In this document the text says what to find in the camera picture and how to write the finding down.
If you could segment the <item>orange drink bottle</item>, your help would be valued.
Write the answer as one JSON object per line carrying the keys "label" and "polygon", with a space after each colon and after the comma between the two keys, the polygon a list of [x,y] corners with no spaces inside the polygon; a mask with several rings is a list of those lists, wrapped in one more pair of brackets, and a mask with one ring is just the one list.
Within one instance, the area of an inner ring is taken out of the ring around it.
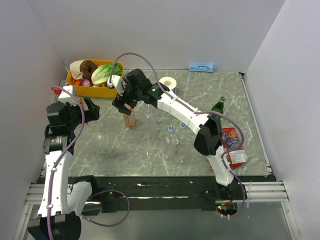
{"label": "orange drink bottle", "polygon": [[124,119],[124,123],[128,128],[133,128],[136,123],[136,117],[135,117],[135,113],[134,113],[134,109],[132,107],[130,107],[128,104],[124,105],[128,110],[130,110],[130,115],[123,113],[123,119]]}

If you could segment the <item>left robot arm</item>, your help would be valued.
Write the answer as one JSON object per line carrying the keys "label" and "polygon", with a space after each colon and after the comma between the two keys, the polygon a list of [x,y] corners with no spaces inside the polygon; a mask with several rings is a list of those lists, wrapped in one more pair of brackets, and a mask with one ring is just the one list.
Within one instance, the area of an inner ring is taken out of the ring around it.
{"label": "left robot arm", "polygon": [[46,108],[49,124],[44,136],[45,183],[37,217],[28,221],[27,230],[36,240],[77,240],[87,200],[99,195],[93,175],[77,177],[69,184],[77,136],[75,129],[100,117],[100,107],[88,97],[81,104],[57,101]]}

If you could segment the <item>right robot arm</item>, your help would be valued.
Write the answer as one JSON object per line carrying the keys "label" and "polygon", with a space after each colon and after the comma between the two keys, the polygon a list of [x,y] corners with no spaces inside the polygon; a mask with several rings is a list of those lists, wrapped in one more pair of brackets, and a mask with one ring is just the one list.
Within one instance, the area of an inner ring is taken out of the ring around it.
{"label": "right robot arm", "polygon": [[221,113],[198,111],[161,82],[151,83],[138,68],[124,78],[118,75],[110,76],[107,86],[116,89],[117,94],[112,105],[122,114],[131,115],[137,103],[142,101],[185,123],[195,134],[194,148],[206,156],[214,171],[219,195],[228,200],[236,194],[240,184],[223,152]]}

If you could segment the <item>green glass bottle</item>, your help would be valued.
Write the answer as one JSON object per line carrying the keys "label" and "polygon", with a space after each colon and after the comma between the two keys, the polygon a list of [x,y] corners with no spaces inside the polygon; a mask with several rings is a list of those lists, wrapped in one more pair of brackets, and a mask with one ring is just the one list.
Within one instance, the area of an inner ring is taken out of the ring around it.
{"label": "green glass bottle", "polygon": [[226,98],[221,96],[219,101],[211,108],[211,111],[218,112],[220,114],[224,114],[224,103]]}

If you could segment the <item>yellow plastic bin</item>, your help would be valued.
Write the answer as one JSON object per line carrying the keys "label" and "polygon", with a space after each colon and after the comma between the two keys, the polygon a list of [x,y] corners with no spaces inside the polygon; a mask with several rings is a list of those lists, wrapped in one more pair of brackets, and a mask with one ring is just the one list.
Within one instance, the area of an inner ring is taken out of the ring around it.
{"label": "yellow plastic bin", "polygon": [[[112,60],[102,60],[102,59],[80,59],[79,61],[84,60],[90,60],[93,63],[95,63],[98,67],[102,65],[106,65],[109,63],[112,63]],[[124,76],[124,66],[121,62],[117,61],[116,64],[118,64],[119,69],[121,70],[121,76]],[[73,79],[72,71],[69,70],[66,82],[68,85],[74,85],[74,82],[76,80]],[[80,85],[74,85],[76,88],[76,94],[81,97],[91,97],[91,98],[107,98],[112,99],[116,96],[117,90],[115,88],[108,88],[107,86],[80,86]]]}

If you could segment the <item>toilet paper roll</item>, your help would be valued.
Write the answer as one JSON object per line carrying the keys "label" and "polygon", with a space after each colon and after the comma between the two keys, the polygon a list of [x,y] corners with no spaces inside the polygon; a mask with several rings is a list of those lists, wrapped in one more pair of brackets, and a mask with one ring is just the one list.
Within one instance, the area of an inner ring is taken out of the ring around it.
{"label": "toilet paper roll", "polygon": [[176,93],[177,81],[173,77],[162,77],[159,82],[168,87],[171,91],[173,91],[173,93]]}

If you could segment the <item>toy lettuce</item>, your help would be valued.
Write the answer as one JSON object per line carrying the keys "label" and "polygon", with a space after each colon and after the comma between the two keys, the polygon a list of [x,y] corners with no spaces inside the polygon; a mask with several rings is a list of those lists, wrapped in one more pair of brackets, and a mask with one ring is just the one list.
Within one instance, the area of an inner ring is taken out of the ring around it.
{"label": "toy lettuce", "polygon": [[114,62],[111,62],[108,64],[98,66],[98,68],[91,75],[92,83],[94,85],[102,85],[109,80],[111,74],[121,76],[122,70],[120,69],[120,66],[118,63],[115,64],[113,72],[111,73],[113,64]]}

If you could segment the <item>purple toy onion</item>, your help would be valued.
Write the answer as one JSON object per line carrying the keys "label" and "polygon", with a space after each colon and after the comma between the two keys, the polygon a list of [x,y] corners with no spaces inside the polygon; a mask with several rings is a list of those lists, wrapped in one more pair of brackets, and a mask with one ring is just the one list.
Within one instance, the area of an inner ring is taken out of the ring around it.
{"label": "purple toy onion", "polygon": [[91,81],[88,79],[82,79],[80,85],[82,87],[90,87],[91,86]]}

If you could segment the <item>beige plush toy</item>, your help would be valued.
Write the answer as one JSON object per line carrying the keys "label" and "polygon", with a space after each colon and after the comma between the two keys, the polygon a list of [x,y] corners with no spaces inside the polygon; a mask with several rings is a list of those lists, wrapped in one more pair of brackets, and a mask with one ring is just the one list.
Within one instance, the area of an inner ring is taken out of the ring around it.
{"label": "beige plush toy", "polygon": [[84,62],[84,60],[77,60],[70,64],[69,70],[71,72],[71,76],[74,80],[81,80],[83,78],[83,73],[80,70],[81,64]]}

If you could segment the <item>brown plush donut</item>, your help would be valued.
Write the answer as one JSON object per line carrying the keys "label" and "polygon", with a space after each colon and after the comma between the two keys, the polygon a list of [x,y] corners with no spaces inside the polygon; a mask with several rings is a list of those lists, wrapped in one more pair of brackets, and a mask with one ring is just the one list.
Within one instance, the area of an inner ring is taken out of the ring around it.
{"label": "brown plush donut", "polygon": [[82,78],[87,80],[92,79],[92,74],[97,68],[98,66],[91,60],[84,60],[79,66]]}

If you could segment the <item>blue tissue pack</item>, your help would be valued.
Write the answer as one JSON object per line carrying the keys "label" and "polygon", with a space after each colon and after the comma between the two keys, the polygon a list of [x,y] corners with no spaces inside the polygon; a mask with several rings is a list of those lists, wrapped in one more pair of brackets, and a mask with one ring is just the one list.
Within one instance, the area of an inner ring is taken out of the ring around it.
{"label": "blue tissue pack", "polygon": [[195,73],[214,73],[216,67],[214,65],[206,64],[190,64],[188,70]]}

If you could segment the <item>red snack bag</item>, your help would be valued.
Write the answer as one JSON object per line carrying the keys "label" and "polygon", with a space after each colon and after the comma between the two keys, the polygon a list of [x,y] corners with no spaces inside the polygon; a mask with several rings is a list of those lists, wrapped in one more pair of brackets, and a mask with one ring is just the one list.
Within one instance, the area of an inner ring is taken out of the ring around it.
{"label": "red snack bag", "polygon": [[248,156],[243,147],[235,150],[241,143],[240,134],[235,127],[222,129],[223,151],[231,150],[226,154],[227,161],[232,169],[241,167],[248,160]]}

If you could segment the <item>black base frame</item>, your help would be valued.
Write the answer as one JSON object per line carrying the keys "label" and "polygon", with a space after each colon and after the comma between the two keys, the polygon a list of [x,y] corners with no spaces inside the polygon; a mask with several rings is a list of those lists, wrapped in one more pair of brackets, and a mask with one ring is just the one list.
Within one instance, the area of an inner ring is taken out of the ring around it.
{"label": "black base frame", "polygon": [[189,210],[215,211],[218,201],[244,199],[241,187],[221,195],[214,176],[96,176],[93,193],[102,213],[117,211]]}

